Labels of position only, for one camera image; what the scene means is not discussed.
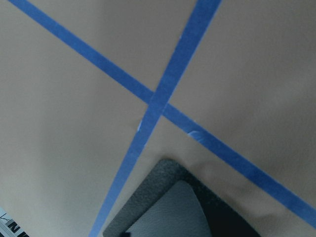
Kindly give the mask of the black mouse pad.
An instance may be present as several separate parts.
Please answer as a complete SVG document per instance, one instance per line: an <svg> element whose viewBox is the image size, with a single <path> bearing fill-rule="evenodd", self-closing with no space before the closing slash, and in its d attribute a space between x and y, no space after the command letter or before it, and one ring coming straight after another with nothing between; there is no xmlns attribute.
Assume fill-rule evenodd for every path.
<svg viewBox="0 0 316 237"><path fill-rule="evenodd" d="M160 160L103 231L105 237L258 237L184 166Z"/></svg>

